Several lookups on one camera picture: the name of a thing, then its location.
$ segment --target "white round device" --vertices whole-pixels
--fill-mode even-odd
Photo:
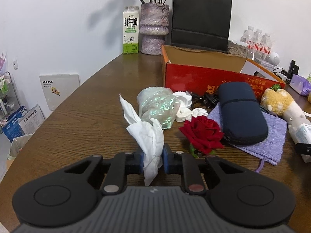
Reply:
[[[271,52],[268,62],[274,66],[277,66],[280,63],[280,57],[276,52]]]

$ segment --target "drawstring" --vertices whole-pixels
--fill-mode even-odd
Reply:
[[[256,173],[259,173],[259,172],[263,169],[263,165],[265,164],[266,159],[267,159],[267,157],[264,157],[264,158],[261,160],[259,167],[258,167],[257,170],[255,171]]]

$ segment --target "yellow sticker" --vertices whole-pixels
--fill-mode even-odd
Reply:
[[[60,92],[56,88],[52,88],[52,93],[60,96]]]

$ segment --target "artificial red flower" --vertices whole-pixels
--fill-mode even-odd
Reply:
[[[193,147],[204,154],[209,154],[214,148],[224,147],[220,143],[224,134],[218,124],[206,116],[192,117],[191,122],[186,120],[179,129]]]

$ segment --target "textured ceramic vase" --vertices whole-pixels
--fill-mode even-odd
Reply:
[[[139,32],[142,37],[142,53],[160,55],[165,35],[169,33],[169,6],[159,3],[142,4]]]

